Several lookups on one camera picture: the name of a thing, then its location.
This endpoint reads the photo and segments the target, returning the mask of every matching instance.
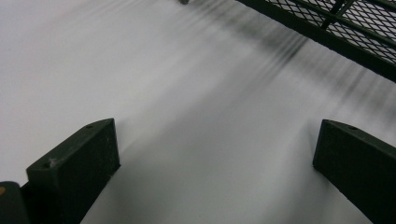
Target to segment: metal grate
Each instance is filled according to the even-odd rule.
[[[334,35],[344,38],[349,43],[377,55],[378,57],[381,57],[391,63],[396,63],[396,50],[389,48],[389,46],[373,38],[369,38],[362,33],[351,30],[339,23],[330,25],[329,31]]]
[[[236,1],[396,82],[396,0]]]
[[[396,73],[396,0],[265,0],[265,2],[320,27],[327,33],[373,54],[373,57],[391,63]],[[381,75],[393,76],[392,79],[396,79],[396,75],[390,72]]]
[[[344,18],[379,35],[396,41],[396,13],[366,1],[357,1],[343,15]]]
[[[325,21],[325,19],[319,16],[318,13],[309,10],[305,7],[301,7],[289,0],[269,0],[269,2],[271,2],[277,7],[287,10],[288,12],[294,14],[295,16],[303,20],[309,21],[310,23],[316,26],[320,26]]]

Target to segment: gray surface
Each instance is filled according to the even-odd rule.
[[[116,119],[82,223],[369,223],[312,168],[322,119],[396,145],[396,86],[234,1],[0,3],[0,179]]]

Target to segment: metal bar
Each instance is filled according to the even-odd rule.
[[[325,119],[313,164],[371,221],[396,223],[395,147]]]
[[[332,10],[330,10],[330,12],[332,13],[332,14],[337,14],[338,13],[338,11],[340,10],[340,8],[343,6],[343,4],[345,3],[345,1],[346,0],[337,0],[336,2],[335,2],[335,4],[334,4],[334,6],[332,6]],[[320,26],[323,30],[326,30],[327,29],[327,27],[329,27],[329,25],[331,24],[331,23],[334,23],[334,21],[333,20],[331,20],[331,19],[326,19],[326,21],[325,22],[323,22],[323,24]]]
[[[344,5],[343,8],[341,8],[341,10],[338,12],[339,16],[342,16],[344,13],[347,12],[347,10],[352,6],[352,4],[355,2],[356,0],[346,0],[346,4]]]

